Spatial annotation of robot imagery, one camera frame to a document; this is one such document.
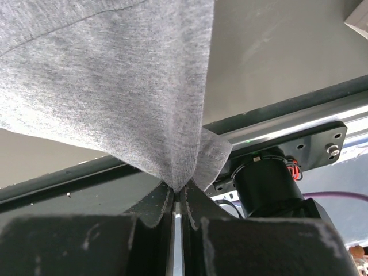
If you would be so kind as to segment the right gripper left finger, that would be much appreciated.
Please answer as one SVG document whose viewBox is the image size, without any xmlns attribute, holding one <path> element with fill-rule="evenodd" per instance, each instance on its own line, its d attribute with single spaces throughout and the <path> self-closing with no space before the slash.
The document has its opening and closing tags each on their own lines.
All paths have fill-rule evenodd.
<svg viewBox="0 0 368 276">
<path fill-rule="evenodd" d="M 1 232 L 1 274 L 165 275 L 173 205 L 161 183 L 117 216 L 15 218 Z"/>
</svg>

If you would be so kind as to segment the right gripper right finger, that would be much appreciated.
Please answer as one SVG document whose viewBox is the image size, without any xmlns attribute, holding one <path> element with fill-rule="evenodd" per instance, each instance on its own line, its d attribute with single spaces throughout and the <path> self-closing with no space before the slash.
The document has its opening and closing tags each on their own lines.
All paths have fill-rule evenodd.
<svg viewBox="0 0 368 276">
<path fill-rule="evenodd" d="M 180 192 L 186 275 L 357 275 L 335 229 L 309 218 L 238 219 L 194 182 Z"/>
</svg>

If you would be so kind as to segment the grey t shirt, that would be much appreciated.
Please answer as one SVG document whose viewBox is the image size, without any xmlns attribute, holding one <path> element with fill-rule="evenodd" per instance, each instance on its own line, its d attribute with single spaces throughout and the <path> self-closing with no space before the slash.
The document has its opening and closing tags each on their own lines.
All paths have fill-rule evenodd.
<svg viewBox="0 0 368 276">
<path fill-rule="evenodd" d="M 207 189 L 232 146 L 202 126 L 213 1 L 2 1 L 1 128 Z"/>
</svg>

